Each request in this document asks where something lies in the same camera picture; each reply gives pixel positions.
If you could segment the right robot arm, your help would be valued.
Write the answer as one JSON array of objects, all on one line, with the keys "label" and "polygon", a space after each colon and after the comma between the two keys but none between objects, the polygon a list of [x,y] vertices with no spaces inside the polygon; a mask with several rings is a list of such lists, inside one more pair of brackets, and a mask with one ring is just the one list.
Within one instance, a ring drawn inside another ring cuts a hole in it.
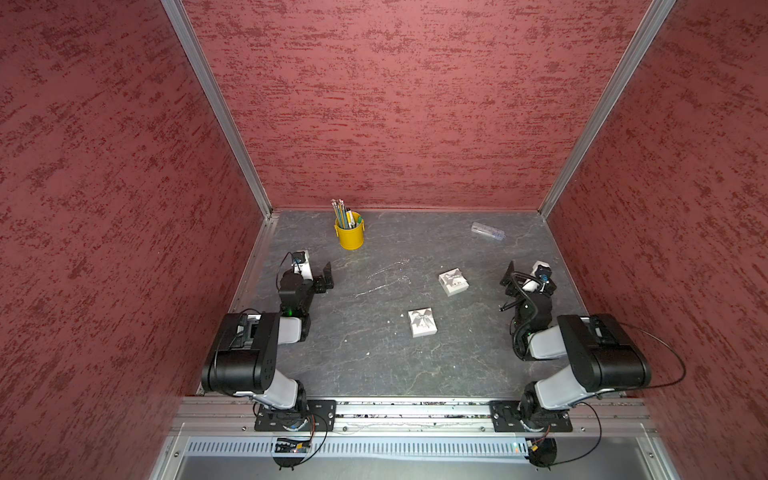
[{"label": "right robot arm", "polygon": [[527,384],[518,400],[491,402],[497,432],[569,431],[566,414],[576,403],[650,384],[646,357],[613,316],[553,316],[557,286],[547,263],[535,263],[530,273],[510,263],[500,284],[512,298],[501,309],[514,311],[510,336],[516,357],[524,362],[566,359],[568,365]]}]

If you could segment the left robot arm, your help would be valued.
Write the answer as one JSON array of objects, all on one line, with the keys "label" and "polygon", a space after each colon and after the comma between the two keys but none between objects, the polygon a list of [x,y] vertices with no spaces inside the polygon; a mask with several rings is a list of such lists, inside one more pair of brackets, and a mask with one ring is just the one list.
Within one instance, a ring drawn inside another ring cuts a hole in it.
[{"label": "left robot arm", "polygon": [[258,408],[257,431],[310,431],[319,418],[332,414],[335,403],[308,402],[298,380],[277,368],[278,348],[307,340],[314,296],[334,287],[332,266],[318,276],[306,260],[295,261],[278,280],[280,309],[245,309],[224,316],[207,354],[200,385],[205,393],[246,398]]}]

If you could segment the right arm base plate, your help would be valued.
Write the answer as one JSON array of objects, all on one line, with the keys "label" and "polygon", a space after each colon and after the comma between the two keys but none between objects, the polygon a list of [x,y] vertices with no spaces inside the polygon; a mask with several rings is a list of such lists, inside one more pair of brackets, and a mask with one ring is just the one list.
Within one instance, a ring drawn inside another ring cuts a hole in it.
[{"label": "right arm base plate", "polygon": [[546,410],[537,405],[520,406],[519,401],[491,401],[490,419],[495,432],[569,433],[573,431],[567,410]]}]

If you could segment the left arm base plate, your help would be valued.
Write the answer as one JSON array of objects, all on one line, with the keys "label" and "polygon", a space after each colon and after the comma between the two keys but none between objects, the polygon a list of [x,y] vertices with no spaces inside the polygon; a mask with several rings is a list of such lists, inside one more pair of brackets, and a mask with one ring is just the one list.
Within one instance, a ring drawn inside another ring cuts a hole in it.
[{"label": "left arm base plate", "polygon": [[289,410],[262,406],[256,413],[254,430],[285,434],[330,432],[334,429],[337,406],[330,399],[310,399]]}]

